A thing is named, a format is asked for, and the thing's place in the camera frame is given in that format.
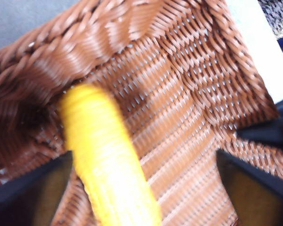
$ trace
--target yellow foam tube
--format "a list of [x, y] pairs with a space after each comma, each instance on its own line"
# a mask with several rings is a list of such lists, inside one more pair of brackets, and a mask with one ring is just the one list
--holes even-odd
[[80, 85], [60, 102], [66, 148], [103, 226], [158, 226], [161, 212], [147, 184], [117, 104]]

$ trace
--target brown wicker basket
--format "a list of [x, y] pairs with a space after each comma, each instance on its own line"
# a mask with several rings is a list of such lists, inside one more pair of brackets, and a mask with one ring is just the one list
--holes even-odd
[[[283, 152], [237, 128], [278, 116], [225, 0], [81, 0], [0, 50], [0, 184], [65, 153], [59, 96], [111, 92], [163, 225], [233, 225], [223, 148], [283, 178]], [[73, 171], [52, 225], [95, 225]]]

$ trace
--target woven rattan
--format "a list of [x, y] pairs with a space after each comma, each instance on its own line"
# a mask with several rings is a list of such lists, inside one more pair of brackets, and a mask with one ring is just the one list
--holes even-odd
[[[283, 178], [281, 150], [235, 135], [278, 112], [224, 0], [82, 0], [1, 49], [0, 184], [66, 151], [57, 102], [80, 82], [117, 100], [163, 225], [236, 223], [218, 148]], [[75, 172], [52, 224], [95, 225]]]

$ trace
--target gray floor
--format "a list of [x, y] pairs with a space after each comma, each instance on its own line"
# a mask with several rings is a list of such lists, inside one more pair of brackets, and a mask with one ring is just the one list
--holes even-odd
[[0, 0], [0, 48], [76, 2], [78, 0]]

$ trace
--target basket weave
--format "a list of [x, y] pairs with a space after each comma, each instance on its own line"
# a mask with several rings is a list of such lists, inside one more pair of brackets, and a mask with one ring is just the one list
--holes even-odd
[[[59, 96], [119, 103], [163, 225], [233, 225], [216, 149], [283, 178], [283, 152], [235, 136], [278, 116], [224, 0], [82, 0], [0, 50], [0, 184], [56, 158]], [[52, 225], [95, 225], [73, 171]]]

